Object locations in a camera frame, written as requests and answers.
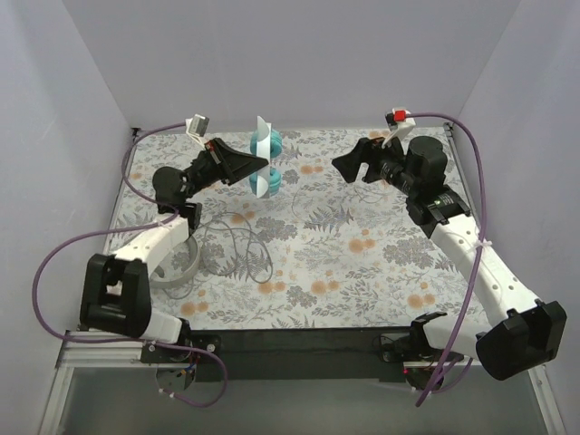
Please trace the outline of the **teal white headphones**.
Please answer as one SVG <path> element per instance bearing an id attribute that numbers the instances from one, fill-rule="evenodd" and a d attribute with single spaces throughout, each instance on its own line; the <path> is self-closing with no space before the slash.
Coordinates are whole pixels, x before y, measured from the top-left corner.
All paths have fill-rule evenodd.
<path id="1" fill-rule="evenodd" d="M 280 172 L 271 166 L 271 160 L 277 158 L 283 150 L 282 137 L 261 116 L 256 117 L 256 130 L 250 141 L 250 152 L 267 161 L 262 169 L 249 177 L 250 187 L 257 198 L 270 198 L 275 195 L 282 184 Z"/>

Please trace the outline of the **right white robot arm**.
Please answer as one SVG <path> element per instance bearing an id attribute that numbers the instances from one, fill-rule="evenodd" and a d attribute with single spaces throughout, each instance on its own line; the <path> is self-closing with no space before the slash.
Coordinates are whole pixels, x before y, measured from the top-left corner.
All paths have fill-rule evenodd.
<path id="1" fill-rule="evenodd" d="M 566 311 L 557 301 L 542 301 L 490 242 L 479 239 L 468 205 L 445 182 L 448 158 L 438 140 L 419 136 L 403 147 L 397 138 L 361 138 L 332 164 L 347 183 L 366 164 L 364 182 L 384 180 L 402 192 L 413 223 L 473 284 L 488 319 L 487 326 L 457 327 L 445 313 L 424 314 L 411 323 L 408 337 L 391 344 L 392 352 L 411 351 L 427 361 L 449 347 L 478 360 L 499 381 L 556 358 Z"/>

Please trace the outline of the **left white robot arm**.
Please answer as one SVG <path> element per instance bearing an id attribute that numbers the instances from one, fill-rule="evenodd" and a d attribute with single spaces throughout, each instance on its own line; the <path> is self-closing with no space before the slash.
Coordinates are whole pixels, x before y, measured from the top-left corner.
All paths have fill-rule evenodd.
<path id="1" fill-rule="evenodd" d="M 83 285 L 81 325 L 100 331 L 161 343 L 168 358 L 181 363 L 193 342 L 183 322 L 152 307 L 150 276 L 171 251 L 198 228 L 201 206 L 188 200 L 217 181 L 229 186 L 258 172 L 268 160 L 230 148 L 222 139 L 206 142 L 186 169 L 162 167 L 152 186 L 160 214 L 175 212 L 168 223 L 155 223 L 111 255 L 90 258 Z"/>

